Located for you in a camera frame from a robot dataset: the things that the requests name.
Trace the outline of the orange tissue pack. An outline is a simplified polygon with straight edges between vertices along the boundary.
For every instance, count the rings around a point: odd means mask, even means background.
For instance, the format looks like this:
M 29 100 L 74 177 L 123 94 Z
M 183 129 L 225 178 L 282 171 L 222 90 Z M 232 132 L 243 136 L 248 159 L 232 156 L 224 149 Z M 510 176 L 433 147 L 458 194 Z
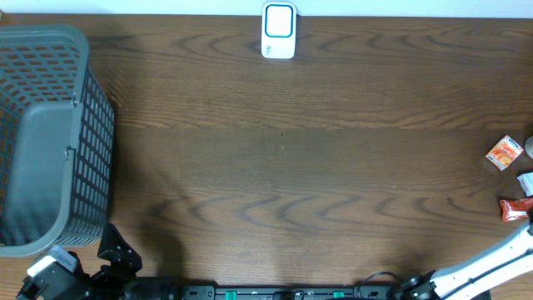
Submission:
M 522 153 L 524 148 L 513 138 L 505 135 L 486 155 L 500 171 L 508 168 Z

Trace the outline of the white medicine box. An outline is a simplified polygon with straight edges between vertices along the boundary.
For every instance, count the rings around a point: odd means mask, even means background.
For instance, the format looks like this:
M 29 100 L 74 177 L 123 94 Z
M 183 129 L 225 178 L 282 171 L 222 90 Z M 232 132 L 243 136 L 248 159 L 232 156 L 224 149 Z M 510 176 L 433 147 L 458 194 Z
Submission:
M 523 173 L 517 177 L 527 197 L 533 196 L 533 172 Z

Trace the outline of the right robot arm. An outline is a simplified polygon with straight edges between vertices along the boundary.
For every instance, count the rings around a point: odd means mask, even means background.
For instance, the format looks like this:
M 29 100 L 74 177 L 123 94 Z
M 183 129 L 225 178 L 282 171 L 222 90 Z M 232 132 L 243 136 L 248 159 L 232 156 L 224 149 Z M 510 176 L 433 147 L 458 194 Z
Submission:
M 502 242 L 458 265 L 414 277 L 398 288 L 395 299 L 472 299 L 532 271 L 532 221 Z

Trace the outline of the green lid jar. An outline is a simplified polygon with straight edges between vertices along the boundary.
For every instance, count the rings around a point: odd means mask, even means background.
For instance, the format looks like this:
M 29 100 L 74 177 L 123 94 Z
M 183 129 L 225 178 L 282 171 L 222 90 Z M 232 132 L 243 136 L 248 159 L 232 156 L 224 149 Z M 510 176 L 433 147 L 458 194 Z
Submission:
M 525 140 L 524 149 L 526 154 L 530 158 L 533 158 L 533 136 L 530 136 Z

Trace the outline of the orange snack bar wrapper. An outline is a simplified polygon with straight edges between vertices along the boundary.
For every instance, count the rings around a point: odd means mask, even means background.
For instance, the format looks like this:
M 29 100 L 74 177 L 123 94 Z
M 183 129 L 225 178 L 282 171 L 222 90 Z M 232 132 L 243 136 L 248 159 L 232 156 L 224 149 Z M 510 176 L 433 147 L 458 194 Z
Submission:
M 503 222 L 527 219 L 532 215 L 533 199 L 500 200 L 500 207 Z

